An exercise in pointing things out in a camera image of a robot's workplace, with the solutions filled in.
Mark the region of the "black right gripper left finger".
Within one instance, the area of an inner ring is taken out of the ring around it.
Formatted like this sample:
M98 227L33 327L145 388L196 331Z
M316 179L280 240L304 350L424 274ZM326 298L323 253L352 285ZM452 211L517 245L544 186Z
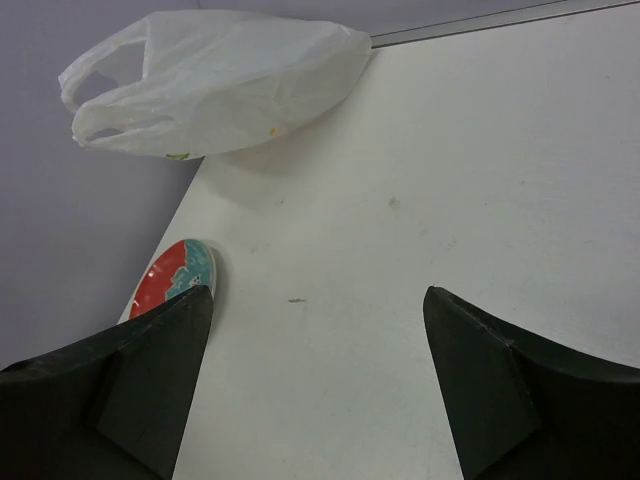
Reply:
M4 479L172 477L212 322L196 286L1 372Z

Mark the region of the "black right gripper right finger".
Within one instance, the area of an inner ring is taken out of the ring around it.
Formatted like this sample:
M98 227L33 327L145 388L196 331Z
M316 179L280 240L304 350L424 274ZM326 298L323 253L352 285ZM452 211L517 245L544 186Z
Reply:
M636 479L639 371L430 287L426 337L466 479Z

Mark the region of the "white printed plastic bag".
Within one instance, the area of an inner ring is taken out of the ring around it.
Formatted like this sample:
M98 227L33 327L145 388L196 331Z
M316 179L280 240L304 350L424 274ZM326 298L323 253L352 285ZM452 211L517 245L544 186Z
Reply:
M369 61L368 34L231 10L154 12L58 78L87 148L184 161L293 132L343 101Z

